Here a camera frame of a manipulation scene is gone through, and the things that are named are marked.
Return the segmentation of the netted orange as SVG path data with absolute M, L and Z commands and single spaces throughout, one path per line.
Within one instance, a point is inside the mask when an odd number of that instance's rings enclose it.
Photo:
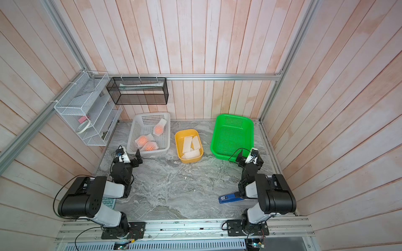
M 147 142 L 153 141 L 154 137 L 152 134 L 142 135 L 135 140 L 135 144 L 138 148 L 142 148 Z
M 161 119 L 153 128 L 153 134 L 155 136 L 161 136 L 164 133 L 164 127 L 167 124 L 165 119 Z
M 156 151 L 158 149 L 159 149 L 159 146 L 156 142 L 149 141 L 141 148 L 141 151 L 149 152 L 149 151 Z

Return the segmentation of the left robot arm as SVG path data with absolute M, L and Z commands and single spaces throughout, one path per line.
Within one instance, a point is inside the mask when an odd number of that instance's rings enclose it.
M 101 226 L 102 239 L 139 238 L 144 223 L 129 222 L 124 212 L 106 206 L 103 198 L 128 198 L 134 183 L 133 169 L 143 163 L 140 151 L 134 159 L 120 146 L 116 150 L 110 177 L 77 175 L 68 191 L 53 211 L 56 216 L 68 220 L 90 220 Z

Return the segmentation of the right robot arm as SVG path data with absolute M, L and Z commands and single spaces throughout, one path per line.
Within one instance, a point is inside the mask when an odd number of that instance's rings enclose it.
M 246 209 L 242 215 L 242 231 L 251 235 L 263 231 L 263 224 L 277 214 L 288 214 L 296 211 L 296 199 L 282 174 L 266 175 L 259 173 L 264 161 L 258 149 L 246 150 L 245 157 L 239 148 L 234 155 L 235 162 L 242 168 L 241 180 L 238 184 L 236 199 L 255 199 L 257 203 Z

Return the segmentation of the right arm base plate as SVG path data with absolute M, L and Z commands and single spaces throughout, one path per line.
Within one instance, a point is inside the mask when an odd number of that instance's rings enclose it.
M 269 229 L 265 221 L 256 224 L 242 220 L 227 220 L 223 225 L 229 236 L 268 236 Z

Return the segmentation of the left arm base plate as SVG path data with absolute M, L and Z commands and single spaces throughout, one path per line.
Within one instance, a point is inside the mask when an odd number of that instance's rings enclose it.
M 142 239 L 145 226 L 145 222 L 127 222 L 114 228 L 103 228 L 101 239 Z

